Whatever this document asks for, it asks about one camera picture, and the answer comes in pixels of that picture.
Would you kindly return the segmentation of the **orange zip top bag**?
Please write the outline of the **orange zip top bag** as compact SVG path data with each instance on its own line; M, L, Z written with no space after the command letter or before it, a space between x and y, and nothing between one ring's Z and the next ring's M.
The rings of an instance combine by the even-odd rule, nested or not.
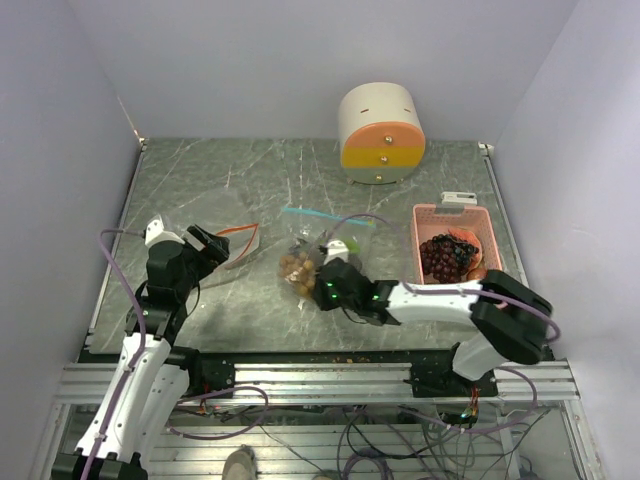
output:
M234 268L260 246L259 224L251 223L229 227L216 233L229 241L229 257L220 267Z

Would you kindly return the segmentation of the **fake dark blue grape bunch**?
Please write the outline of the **fake dark blue grape bunch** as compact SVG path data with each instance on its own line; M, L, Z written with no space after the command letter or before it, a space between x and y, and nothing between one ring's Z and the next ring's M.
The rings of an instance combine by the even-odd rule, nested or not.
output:
M474 247L466 242L456 240L454 237L449 239L451 244L451 255L459 266L470 267L471 258L474 253Z

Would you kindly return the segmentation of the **blue zip top bag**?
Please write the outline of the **blue zip top bag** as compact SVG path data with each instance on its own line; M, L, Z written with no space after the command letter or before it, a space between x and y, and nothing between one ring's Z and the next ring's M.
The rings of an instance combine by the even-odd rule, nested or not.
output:
M280 256L278 276L301 298L312 298L320 268L341 258L363 271L364 261L376 230L371 219L341 217L306 208L281 210L284 232L289 237L286 252Z

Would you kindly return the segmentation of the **pink perforated plastic basket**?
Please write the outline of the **pink perforated plastic basket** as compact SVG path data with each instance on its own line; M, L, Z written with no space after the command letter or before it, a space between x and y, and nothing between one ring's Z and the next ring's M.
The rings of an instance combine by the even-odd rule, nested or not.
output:
M477 280L488 270L502 268L490 215L483 207L418 204L411 234L422 284Z

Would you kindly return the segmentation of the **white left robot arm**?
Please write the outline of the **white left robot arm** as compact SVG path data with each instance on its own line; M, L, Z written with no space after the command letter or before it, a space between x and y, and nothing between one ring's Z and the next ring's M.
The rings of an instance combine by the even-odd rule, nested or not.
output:
M116 370L93 421L73 453L60 453L54 479L146 479L143 461L180 397L203 387L194 349L178 347L187 301L200 283L229 260L229 238L191 225L182 236L159 219L143 238L146 278L131 300Z

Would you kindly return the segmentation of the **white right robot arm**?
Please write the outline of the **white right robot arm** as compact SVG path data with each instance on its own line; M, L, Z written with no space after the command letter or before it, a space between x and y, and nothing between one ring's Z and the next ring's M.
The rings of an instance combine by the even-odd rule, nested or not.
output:
M420 285L371 281L336 258L319 270L312 298L323 311L351 311L375 326L440 322L475 328L474 337L453 348L450 365L440 373L442 387L455 396L507 362L538 364L544 346L560 335L551 304L499 270L481 280Z

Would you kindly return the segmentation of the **fake brown round fruit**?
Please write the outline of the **fake brown round fruit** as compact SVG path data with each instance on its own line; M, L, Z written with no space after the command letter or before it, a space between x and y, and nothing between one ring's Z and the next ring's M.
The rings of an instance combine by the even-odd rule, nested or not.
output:
M478 267L471 270L467 274L467 280L482 280L487 276L488 270L486 268Z

